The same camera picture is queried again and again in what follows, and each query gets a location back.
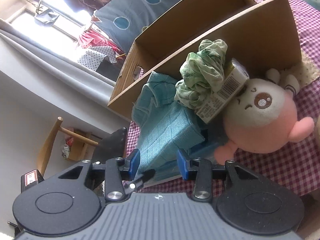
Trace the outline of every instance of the barcode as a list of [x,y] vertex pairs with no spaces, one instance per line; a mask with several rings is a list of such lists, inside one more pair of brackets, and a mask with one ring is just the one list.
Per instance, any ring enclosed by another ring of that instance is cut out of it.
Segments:
[[227,82],[217,92],[224,100],[227,100],[239,87],[240,83],[234,77],[228,77]]

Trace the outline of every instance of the white wall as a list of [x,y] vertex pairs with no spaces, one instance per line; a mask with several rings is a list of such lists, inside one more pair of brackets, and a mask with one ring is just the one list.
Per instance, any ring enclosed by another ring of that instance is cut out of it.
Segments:
[[5,75],[15,80],[24,90],[102,131],[113,133],[121,127],[129,126],[127,120],[55,78],[2,39],[0,39],[0,72],[1,76]]
[[[36,167],[36,154],[51,127],[51,122],[0,91],[0,232],[9,236],[14,232],[7,221],[15,221],[12,203],[20,193],[20,177]],[[73,164],[61,157],[63,138],[58,133],[45,178]]]
[[16,11],[26,5],[23,0],[0,0],[0,18],[10,19]]

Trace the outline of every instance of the wooden chair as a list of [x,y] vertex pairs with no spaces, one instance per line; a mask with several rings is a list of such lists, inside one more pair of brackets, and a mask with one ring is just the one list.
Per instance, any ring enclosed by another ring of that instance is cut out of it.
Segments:
[[58,131],[61,131],[64,134],[67,134],[67,135],[85,143],[85,145],[82,149],[82,152],[81,152],[82,158],[84,157],[84,154],[86,152],[88,145],[91,145],[94,147],[96,147],[98,145],[97,142],[90,140],[89,138],[86,138],[84,136],[81,136],[79,134],[76,134],[74,132],[71,132],[71,131],[61,127],[62,121],[63,121],[62,117],[57,118],[49,135],[47,136],[47,139],[45,140],[43,146],[41,147],[41,149],[38,153],[37,160],[36,160],[36,166],[42,176],[44,175],[45,169],[47,168],[47,165],[48,165],[48,162],[50,159],[50,155],[51,155],[51,151],[52,151],[52,147],[53,147],[53,143],[54,143],[54,140],[57,136]]

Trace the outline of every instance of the metal screw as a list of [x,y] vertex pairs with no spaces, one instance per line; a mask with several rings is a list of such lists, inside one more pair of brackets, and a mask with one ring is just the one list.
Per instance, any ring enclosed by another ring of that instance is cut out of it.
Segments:
[[199,198],[199,199],[206,199],[206,198],[210,197],[210,194],[207,191],[200,190],[195,193],[195,197]]
[[120,198],[122,198],[123,194],[119,191],[111,191],[107,194],[107,198],[108,199],[112,199],[112,200],[118,200]]

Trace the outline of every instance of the checkered fabric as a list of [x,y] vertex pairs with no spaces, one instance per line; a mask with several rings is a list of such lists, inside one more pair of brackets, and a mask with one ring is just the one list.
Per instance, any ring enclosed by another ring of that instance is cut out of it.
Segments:
[[[320,67],[320,12],[302,0],[289,0],[297,25],[301,48]],[[320,113],[320,80],[301,89],[295,97],[298,118],[305,116],[318,118]],[[127,154],[135,147],[140,129],[131,122]],[[288,143],[271,154],[252,154],[238,150],[235,160],[249,169],[304,195],[320,187],[320,150],[314,135],[300,143]],[[187,192],[191,194],[193,182],[175,179],[153,187],[145,188],[145,192]],[[223,191],[221,181],[213,181],[213,194]]]

